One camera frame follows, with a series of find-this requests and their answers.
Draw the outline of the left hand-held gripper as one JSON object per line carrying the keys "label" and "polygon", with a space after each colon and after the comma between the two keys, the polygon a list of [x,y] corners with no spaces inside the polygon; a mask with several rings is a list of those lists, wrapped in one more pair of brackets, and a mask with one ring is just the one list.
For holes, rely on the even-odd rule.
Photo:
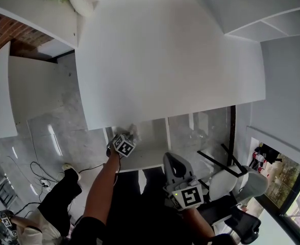
{"label": "left hand-held gripper", "polygon": [[136,147],[133,141],[141,141],[138,127],[135,124],[131,124],[127,128],[115,127],[113,133],[116,136],[107,144],[107,157],[111,155],[111,146],[120,156],[128,157]]}

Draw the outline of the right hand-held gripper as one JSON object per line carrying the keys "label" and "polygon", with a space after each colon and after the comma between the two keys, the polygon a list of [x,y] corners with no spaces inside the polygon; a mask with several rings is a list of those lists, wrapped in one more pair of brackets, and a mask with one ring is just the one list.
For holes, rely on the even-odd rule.
{"label": "right hand-held gripper", "polygon": [[166,152],[163,165],[167,184],[169,184],[163,189],[177,211],[198,207],[204,203],[200,182],[197,179],[189,179],[193,176],[189,161],[175,153]]}

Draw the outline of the white drawer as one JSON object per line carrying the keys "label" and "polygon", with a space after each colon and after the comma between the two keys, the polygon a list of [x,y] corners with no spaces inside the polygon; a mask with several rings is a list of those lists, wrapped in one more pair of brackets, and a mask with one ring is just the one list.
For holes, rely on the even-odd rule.
{"label": "white drawer", "polygon": [[[117,127],[127,128],[131,124]],[[162,166],[164,153],[171,150],[168,118],[160,118],[150,121],[137,122],[135,125],[141,136],[141,141],[134,141],[135,149],[121,160],[123,172],[148,169]],[[103,128],[106,142],[114,138],[113,127]]]}

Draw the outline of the person's right forearm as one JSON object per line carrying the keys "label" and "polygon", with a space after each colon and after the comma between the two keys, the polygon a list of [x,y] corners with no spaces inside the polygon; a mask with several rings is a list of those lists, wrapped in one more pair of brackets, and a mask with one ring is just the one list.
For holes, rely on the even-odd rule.
{"label": "person's right forearm", "polygon": [[201,241],[206,244],[210,238],[215,236],[212,227],[201,216],[195,207],[183,210],[182,216],[183,220],[190,226],[197,241]]}

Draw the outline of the person's left forearm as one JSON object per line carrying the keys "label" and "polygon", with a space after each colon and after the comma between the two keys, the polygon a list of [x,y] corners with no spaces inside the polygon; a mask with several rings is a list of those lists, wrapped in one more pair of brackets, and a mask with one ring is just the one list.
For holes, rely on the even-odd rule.
{"label": "person's left forearm", "polygon": [[83,217],[95,218],[106,225],[119,163],[119,154],[112,150],[107,163],[105,163],[89,190]]}

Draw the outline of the person's black trousers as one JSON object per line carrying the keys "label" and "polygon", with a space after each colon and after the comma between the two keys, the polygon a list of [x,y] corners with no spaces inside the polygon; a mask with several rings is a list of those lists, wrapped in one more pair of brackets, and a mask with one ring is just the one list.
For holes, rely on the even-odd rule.
{"label": "person's black trousers", "polygon": [[236,245],[229,234],[197,241],[182,214],[164,205],[165,176],[161,168],[144,170],[147,184],[140,191],[138,172],[115,175],[106,225],[82,217],[69,245]]}

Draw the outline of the white chair with grey cushion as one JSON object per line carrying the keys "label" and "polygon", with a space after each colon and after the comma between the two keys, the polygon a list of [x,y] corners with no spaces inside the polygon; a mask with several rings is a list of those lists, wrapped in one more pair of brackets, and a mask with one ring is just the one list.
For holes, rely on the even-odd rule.
{"label": "white chair with grey cushion", "polygon": [[238,205],[247,199],[264,194],[268,189],[267,177],[248,166],[242,165],[224,144],[221,144],[221,147],[234,162],[232,165],[224,165],[205,154],[204,151],[197,152],[221,169],[212,175],[207,183],[203,179],[199,180],[203,190],[207,191],[204,195],[205,203],[231,197],[232,205]]}

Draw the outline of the white desk with hutch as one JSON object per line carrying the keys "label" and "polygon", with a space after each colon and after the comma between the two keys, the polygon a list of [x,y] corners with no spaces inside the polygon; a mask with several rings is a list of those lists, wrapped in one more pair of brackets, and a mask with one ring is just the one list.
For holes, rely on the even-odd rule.
{"label": "white desk with hutch", "polygon": [[266,98],[261,42],[300,35],[300,0],[0,0],[75,50],[90,130]]}

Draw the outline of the black mesh office chair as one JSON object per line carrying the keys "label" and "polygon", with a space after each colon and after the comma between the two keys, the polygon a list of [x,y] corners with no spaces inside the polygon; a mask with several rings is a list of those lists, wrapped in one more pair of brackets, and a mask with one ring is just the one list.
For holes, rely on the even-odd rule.
{"label": "black mesh office chair", "polygon": [[237,206],[221,207],[204,204],[198,207],[198,211],[211,226],[224,222],[236,232],[243,245],[250,245],[259,236],[261,221]]}

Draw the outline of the black bag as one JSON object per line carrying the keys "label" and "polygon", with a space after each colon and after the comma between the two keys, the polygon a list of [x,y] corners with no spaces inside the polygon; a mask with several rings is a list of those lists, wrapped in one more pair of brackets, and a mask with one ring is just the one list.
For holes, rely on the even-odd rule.
{"label": "black bag", "polygon": [[249,166],[260,174],[269,177],[273,171],[282,165],[282,162],[283,159],[278,151],[264,143],[259,143],[252,153],[252,160]]}

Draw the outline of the white power strip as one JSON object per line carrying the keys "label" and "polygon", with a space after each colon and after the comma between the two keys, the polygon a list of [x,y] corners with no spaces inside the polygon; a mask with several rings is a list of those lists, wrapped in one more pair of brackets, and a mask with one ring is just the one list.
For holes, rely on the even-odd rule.
{"label": "white power strip", "polygon": [[46,189],[47,192],[51,191],[52,188],[51,188],[51,183],[49,180],[47,180],[45,178],[41,178],[41,179],[39,179],[39,182],[40,182],[41,186]]}

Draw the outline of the black framed window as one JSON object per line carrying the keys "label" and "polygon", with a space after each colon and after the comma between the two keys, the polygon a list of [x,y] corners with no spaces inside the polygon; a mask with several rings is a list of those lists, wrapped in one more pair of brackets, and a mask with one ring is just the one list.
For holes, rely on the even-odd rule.
{"label": "black framed window", "polygon": [[300,164],[279,153],[268,171],[265,197],[278,223],[300,244]]}

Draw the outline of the small white desk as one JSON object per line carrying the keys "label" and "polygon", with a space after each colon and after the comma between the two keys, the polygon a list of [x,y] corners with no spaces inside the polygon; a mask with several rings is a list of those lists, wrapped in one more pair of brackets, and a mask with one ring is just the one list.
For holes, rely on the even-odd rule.
{"label": "small white desk", "polygon": [[81,119],[74,53],[48,61],[12,56],[0,49],[0,138],[47,135]]}

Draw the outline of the white vase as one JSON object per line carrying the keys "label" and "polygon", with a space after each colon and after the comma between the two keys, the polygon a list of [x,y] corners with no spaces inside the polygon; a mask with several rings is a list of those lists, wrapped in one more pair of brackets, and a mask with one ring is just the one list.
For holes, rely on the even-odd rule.
{"label": "white vase", "polygon": [[98,4],[98,1],[93,0],[69,0],[74,10],[83,17],[89,17]]}

